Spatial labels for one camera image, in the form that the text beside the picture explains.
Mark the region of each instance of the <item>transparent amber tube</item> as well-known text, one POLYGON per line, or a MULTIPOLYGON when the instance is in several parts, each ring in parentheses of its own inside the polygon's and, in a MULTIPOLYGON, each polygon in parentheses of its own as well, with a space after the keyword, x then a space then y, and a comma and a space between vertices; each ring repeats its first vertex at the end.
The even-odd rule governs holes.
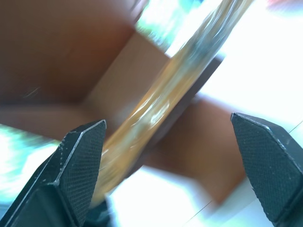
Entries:
POLYGON ((104 200, 152 135, 201 75, 253 0, 223 0, 168 62, 137 107, 105 142, 92 206, 104 200))

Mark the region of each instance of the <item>knurled metal surface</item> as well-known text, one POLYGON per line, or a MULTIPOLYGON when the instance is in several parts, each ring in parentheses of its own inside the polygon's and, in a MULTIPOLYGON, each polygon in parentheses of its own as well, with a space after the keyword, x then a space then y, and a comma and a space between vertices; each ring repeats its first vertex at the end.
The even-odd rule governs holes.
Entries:
POLYGON ((100 127, 104 128, 104 124, 83 134, 60 178, 60 189, 80 226, 85 221, 98 177, 105 133, 100 127))
POLYGON ((302 173, 267 126, 237 115, 232 123, 245 172, 266 216, 276 222, 301 190, 302 173))

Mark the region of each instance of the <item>brown cardboard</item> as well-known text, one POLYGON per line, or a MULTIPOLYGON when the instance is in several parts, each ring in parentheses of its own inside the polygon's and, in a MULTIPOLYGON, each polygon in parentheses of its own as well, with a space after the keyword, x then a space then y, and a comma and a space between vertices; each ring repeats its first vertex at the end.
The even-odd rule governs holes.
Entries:
POLYGON ((0 104, 81 101, 134 33, 137 2, 1 2, 0 104))
MULTIPOLYGON (((134 34, 80 106, 2 107, 0 123, 60 140, 80 124, 106 119, 109 135, 167 61, 160 50, 134 34)), ((218 202, 244 177, 230 112, 203 99, 182 114, 146 164, 197 179, 218 202)))

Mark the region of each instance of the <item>white surface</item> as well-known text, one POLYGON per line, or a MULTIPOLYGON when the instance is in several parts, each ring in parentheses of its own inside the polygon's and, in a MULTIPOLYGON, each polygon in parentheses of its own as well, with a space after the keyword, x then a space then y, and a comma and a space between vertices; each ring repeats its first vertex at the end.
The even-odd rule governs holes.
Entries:
POLYGON ((109 197, 121 227, 178 227, 211 200, 192 180, 143 166, 109 197))
POLYGON ((303 122, 299 124, 294 130, 292 130, 290 135, 303 148, 303 122))
POLYGON ((242 113, 291 131, 303 119, 303 13, 282 17, 256 2, 223 47, 223 63, 202 88, 242 113))
POLYGON ((272 227, 248 179, 211 216, 201 210, 184 227, 272 227))

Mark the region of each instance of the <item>black metal tool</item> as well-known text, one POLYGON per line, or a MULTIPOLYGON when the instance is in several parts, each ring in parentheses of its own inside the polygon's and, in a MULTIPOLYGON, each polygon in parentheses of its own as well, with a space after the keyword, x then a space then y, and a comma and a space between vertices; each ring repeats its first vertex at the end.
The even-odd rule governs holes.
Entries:
POLYGON ((247 177, 276 227, 303 226, 303 149, 279 125, 245 114, 231 118, 247 177))
POLYGON ((105 121, 98 121, 70 131, 34 172, 0 226, 83 226, 98 177, 105 130, 105 121))

